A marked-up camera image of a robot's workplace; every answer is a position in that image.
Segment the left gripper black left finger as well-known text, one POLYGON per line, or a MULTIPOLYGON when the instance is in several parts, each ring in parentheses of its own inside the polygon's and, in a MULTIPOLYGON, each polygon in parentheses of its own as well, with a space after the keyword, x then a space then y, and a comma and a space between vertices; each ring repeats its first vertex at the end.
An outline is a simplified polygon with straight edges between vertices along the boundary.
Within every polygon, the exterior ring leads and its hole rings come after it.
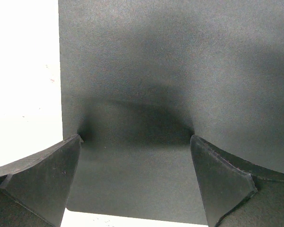
POLYGON ((79 161, 80 135, 0 167, 0 227, 59 227, 79 161))

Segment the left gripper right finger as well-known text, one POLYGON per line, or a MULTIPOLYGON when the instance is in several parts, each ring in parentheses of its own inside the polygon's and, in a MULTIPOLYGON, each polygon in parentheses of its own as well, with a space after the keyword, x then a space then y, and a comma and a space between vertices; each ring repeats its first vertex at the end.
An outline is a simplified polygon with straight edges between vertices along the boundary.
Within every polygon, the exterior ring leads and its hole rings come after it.
POLYGON ((191 155, 210 227, 284 227, 284 173, 193 135, 191 155))

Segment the grey black file folder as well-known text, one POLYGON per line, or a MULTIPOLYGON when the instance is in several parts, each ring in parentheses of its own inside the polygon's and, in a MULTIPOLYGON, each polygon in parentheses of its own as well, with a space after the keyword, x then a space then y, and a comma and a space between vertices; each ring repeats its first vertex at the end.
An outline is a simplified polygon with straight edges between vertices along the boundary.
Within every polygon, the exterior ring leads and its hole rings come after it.
POLYGON ((284 0, 61 0, 70 211, 207 225, 190 140, 284 173, 284 0))

